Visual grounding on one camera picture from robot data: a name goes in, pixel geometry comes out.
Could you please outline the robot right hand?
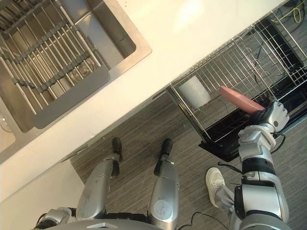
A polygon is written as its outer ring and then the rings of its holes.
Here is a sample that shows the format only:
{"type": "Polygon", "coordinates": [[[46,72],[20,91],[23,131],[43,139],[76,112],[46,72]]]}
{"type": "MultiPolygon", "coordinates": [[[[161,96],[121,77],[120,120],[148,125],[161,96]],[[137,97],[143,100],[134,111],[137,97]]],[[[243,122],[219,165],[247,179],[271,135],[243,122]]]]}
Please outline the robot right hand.
{"type": "Polygon", "coordinates": [[[264,110],[254,112],[250,120],[255,125],[269,124],[274,129],[273,133],[277,133],[286,126],[290,117],[284,105],[274,100],[264,110]]]}

